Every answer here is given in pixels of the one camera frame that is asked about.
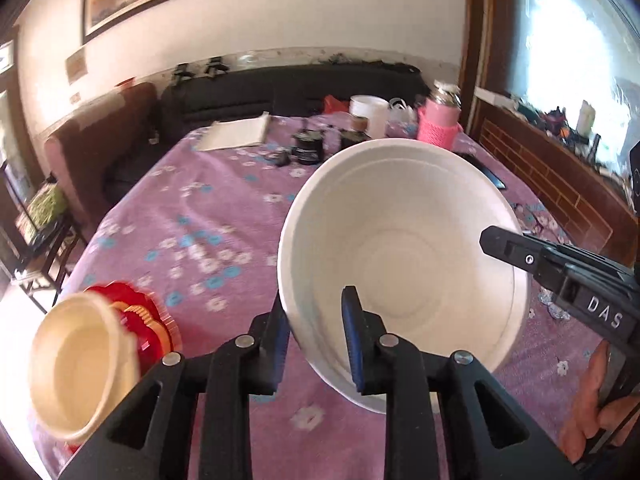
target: metal bolt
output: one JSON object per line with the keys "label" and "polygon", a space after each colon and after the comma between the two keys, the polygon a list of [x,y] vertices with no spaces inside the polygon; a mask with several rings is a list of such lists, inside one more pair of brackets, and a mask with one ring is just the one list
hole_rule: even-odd
{"label": "metal bolt", "polygon": [[381,335],[379,341],[382,346],[385,346],[387,348],[393,348],[400,342],[398,337],[393,334]]}
{"label": "metal bolt", "polygon": [[248,334],[239,335],[238,337],[236,337],[236,346],[238,348],[249,348],[250,346],[253,346],[254,343],[255,339]]}
{"label": "metal bolt", "polygon": [[169,352],[162,358],[162,364],[164,366],[174,366],[180,362],[180,354],[178,352]]}
{"label": "metal bolt", "polygon": [[474,357],[466,350],[459,350],[453,354],[453,359],[459,365],[468,365],[473,362]]}

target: pink floral tablecloth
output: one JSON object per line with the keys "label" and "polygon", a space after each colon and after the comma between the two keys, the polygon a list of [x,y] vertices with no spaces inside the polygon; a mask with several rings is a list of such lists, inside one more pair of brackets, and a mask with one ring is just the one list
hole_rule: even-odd
{"label": "pink floral tablecloth", "polygon": [[[345,120],[344,114],[318,116],[308,126],[325,129],[326,149],[335,153],[338,133],[329,126]],[[264,145],[216,152],[195,151],[203,130],[191,132],[108,213],[65,294],[114,280],[154,291],[177,321],[187,357],[244,333],[271,308],[280,230],[315,170],[297,163],[276,168],[264,156],[289,146],[301,126],[297,118],[272,118]],[[475,154],[506,184],[504,196],[523,229],[568,241],[531,190],[482,147],[460,134],[454,150]],[[555,439],[599,338],[574,319],[552,317],[547,303],[548,294],[533,283],[525,329],[497,377]],[[383,477],[385,417],[322,382],[293,338],[277,394],[250,402],[254,478]],[[58,475],[70,453],[32,427],[38,452]]]}

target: white floor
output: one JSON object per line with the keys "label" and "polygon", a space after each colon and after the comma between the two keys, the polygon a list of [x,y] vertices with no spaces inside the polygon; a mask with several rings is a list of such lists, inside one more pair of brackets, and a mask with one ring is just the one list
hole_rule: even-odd
{"label": "white floor", "polygon": [[[38,300],[48,308],[52,292],[42,292]],[[0,421],[26,461],[44,480],[47,473],[31,439],[27,423],[30,398],[27,387],[27,363],[31,341],[44,314],[16,286],[11,286],[0,301]]]}

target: notebook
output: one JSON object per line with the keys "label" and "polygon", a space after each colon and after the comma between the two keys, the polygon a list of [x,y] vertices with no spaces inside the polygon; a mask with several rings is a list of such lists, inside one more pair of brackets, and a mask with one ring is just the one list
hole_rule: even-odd
{"label": "notebook", "polygon": [[242,119],[228,123],[215,121],[196,145],[199,152],[257,146],[264,142],[269,125],[269,113],[254,119]]}

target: brick wall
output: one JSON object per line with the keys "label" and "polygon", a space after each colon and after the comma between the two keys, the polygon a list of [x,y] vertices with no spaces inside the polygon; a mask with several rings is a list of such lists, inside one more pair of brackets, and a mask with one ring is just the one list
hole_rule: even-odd
{"label": "brick wall", "polygon": [[489,120],[482,123],[479,142],[531,188],[576,245],[602,250],[613,229],[542,158]]}

